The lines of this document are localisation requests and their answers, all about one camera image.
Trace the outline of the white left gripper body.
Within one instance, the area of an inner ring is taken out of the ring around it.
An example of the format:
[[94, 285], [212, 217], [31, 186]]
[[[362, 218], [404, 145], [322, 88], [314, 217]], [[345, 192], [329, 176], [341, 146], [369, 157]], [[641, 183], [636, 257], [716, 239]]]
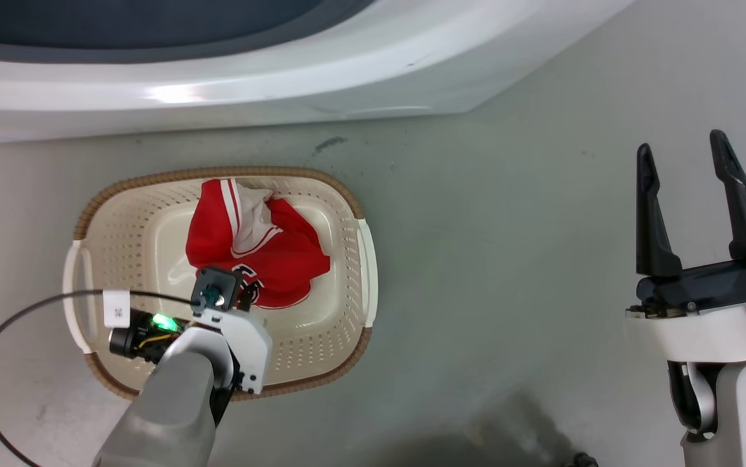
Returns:
[[240, 372], [244, 374], [241, 390], [260, 395], [265, 385], [273, 347], [272, 337], [261, 319], [239, 309], [218, 311], [207, 308], [196, 313], [194, 321], [222, 334], [230, 353], [239, 364]]

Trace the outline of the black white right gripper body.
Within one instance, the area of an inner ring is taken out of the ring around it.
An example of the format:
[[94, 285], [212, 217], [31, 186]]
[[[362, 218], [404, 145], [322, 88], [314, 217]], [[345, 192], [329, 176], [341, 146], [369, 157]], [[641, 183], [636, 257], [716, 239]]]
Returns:
[[746, 361], [746, 263], [646, 277], [639, 302], [625, 311], [626, 330], [673, 363]]

